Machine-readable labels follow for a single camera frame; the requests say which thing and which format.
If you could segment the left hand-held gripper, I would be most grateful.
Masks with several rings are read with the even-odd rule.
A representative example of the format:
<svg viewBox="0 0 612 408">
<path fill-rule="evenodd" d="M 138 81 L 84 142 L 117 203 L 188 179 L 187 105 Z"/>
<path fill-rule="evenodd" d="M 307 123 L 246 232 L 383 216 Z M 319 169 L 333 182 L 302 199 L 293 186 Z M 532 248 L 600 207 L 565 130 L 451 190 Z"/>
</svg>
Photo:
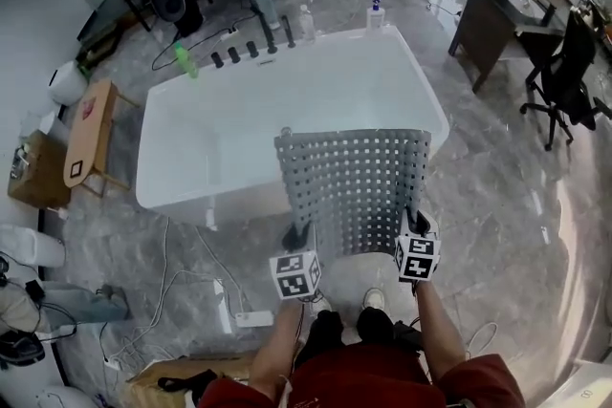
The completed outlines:
<svg viewBox="0 0 612 408">
<path fill-rule="evenodd" d="M 298 234 L 290 225 L 282 237 L 284 250 L 305 251 L 270 259 L 273 283 L 281 300 L 310 298 L 316 295 L 321 278 L 317 257 L 317 228 L 309 222 Z"/>
</svg>

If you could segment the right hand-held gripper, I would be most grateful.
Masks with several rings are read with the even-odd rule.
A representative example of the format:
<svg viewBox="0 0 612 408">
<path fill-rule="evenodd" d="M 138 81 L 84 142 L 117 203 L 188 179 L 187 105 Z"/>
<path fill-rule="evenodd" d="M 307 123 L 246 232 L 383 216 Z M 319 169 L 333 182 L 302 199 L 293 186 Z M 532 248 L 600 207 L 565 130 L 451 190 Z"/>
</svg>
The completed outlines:
<svg viewBox="0 0 612 408">
<path fill-rule="evenodd" d="M 422 237 L 414 237 L 418 232 Z M 440 261 L 440 231 L 436 220 L 425 211 L 419 211 L 416 220 L 405 207 L 399 235 L 394 255 L 399 281 L 430 281 Z"/>
</svg>

